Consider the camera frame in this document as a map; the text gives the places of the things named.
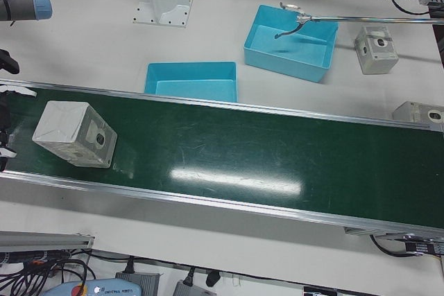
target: gray electrical box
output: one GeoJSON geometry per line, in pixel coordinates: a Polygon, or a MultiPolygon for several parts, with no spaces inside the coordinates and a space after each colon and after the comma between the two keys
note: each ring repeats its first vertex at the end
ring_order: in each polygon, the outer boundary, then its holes
{"type": "Polygon", "coordinates": [[[198,286],[188,287],[183,284],[183,280],[180,280],[176,285],[173,296],[217,296],[217,294],[198,286]]]}
{"type": "Polygon", "coordinates": [[[444,107],[437,105],[404,102],[393,112],[396,121],[428,124],[430,130],[444,132],[444,107]]]}
{"type": "Polygon", "coordinates": [[[157,296],[160,274],[155,273],[116,273],[117,279],[133,282],[142,288],[142,296],[157,296]]]}
{"type": "Polygon", "coordinates": [[[364,26],[355,39],[355,49],[364,74],[386,74],[398,62],[395,45],[385,26],[364,26]]]}
{"type": "Polygon", "coordinates": [[[116,132],[86,102],[49,101],[33,141],[74,166],[109,168],[116,132]]]}

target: white box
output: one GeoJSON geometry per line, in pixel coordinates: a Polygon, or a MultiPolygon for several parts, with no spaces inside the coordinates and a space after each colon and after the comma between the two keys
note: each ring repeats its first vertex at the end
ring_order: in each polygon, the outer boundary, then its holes
{"type": "Polygon", "coordinates": [[[86,102],[49,101],[33,141],[74,166],[109,168],[116,132],[86,102]]]}
{"type": "Polygon", "coordinates": [[[407,101],[393,112],[393,119],[428,124],[430,130],[443,132],[444,107],[407,101]]]}
{"type": "Polygon", "coordinates": [[[395,45],[385,26],[364,26],[355,39],[355,49],[364,74],[386,74],[398,62],[395,45]]]}

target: wire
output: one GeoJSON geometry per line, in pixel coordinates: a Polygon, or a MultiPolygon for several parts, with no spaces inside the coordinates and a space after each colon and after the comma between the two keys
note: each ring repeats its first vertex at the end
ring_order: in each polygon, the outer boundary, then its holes
{"type": "Polygon", "coordinates": [[[134,271],[134,256],[130,256],[130,258],[128,259],[128,262],[126,264],[126,267],[122,273],[134,274],[134,272],[135,272],[134,271]]]}
{"type": "Polygon", "coordinates": [[[4,277],[1,282],[5,282],[0,286],[0,291],[10,286],[10,296],[38,296],[49,277],[57,267],[63,268],[67,263],[80,265],[83,268],[83,273],[79,274],[75,271],[64,269],[65,272],[73,272],[80,277],[82,284],[76,296],[80,296],[85,286],[88,270],[87,264],[78,259],[51,259],[47,262],[33,262],[25,263],[22,270],[14,272],[4,277]]]}
{"type": "Polygon", "coordinates": [[[94,271],[93,271],[88,265],[86,266],[86,268],[87,268],[87,270],[89,270],[89,272],[91,273],[92,278],[93,278],[94,280],[97,279],[96,274],[94,273],[94,271]]]}
{"type": "Polygon", "coordinates": [[[398,10],[400,10],[403,13],[410,14],[410,15],[426,15],[426,14],[430,14],[432,12],[438,12],[439,10],[444,10],[444,6],[441,6],[441,7],[438,7],[438,8],[434,8],[433,10],[429,9],[427,12],[421,12],[421,13],[411,12],[411,11],[406,10],[405,8],[401,7],[401,5],[396,2],[396,0],[391,0],[391,2],[393,3],[393,5],[395,5],[395,7],[398,10]]]}
{"type": "Polygon", "coordinates": [[[194,276],[194,270],[196,268],[195,267],[191,267],[189,269],[188,275],[187,277],[185,277],[185,280],[183,280],[183,284],[188,286],[188,287],[192,287],[193,286],[193,276],[194,276]]]}
{"type": "Polygon", "coordinates": [[[443,257],[439,256],[439,263],[440,263],[440,267],[441,267],[441,273],[443,275],[443,279],[444,279],[444,263],[443,263],[443,257]]]}
{"type": "Polygon", "coordinates": [[[375,237],[373,235],[370,235],[370,239],[372,240],[372,242],[376,245],[376,247],[378,249],[380,249],[383,253],[389,255],[389,256],[394,256],[396,258],[407,258],[410,256],[416,256],[415,254],[410,254],[410,253],[397,253],[397,252],[392,252],[389,251],[385,248],[383,248],[375,239],[375,237]]]}
{"type": "Polygon", "coordinates": [[[93,254],[92,251],[86,251],[86,250],[79,250],[78,252],[73,252],[71,255],[76,256],[77,254],[88,254],[92,256],[93,258],[102,259],[102,260],[108,260],[108,261],[128,261],[130,259],[129,256],[127,257],[120,257],[120,258],[114,258],[111,256],[99,256],[98,254],[93,254]]]}

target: connector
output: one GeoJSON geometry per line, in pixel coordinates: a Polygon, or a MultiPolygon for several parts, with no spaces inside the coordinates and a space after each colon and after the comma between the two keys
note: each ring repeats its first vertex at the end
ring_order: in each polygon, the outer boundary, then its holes
{"type": "Polygon", "coordinates": [[[122,273],[134,274],[134,256],[130,256],[126,264],[125,270],[122,273]]]}
{"type": "Polygon", "coordinates": [[[187,286],[184,281],[180,280],[176,284],[173,296],[217,296],[211,291],[205,290],[198,286],[187,286]]]}
{"type": "Polygon", "coordinates": [[[214,287],[214,285],[221,279],[221,274],[218,270],[212,270],[208,273],[207,281],[205,282],[208,287],[214,287]]]}
{"type": "Polygon", "coordinates": [[[193,276],[194,276],[194,267],[191,267],[189,269],[188,275],[187,277],[185,277],[185,280],[183,280],[183,284],[188,286],[188,287],[192,287],[193,286],[193,276]]]}

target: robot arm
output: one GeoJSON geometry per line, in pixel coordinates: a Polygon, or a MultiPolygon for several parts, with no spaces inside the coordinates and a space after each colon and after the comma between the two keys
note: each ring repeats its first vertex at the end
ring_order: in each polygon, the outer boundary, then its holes
{"type": "Polygon", "coordinates": [[[49,19],[52,13],[49,0],[0,0],[0,21],[49,19]]]}

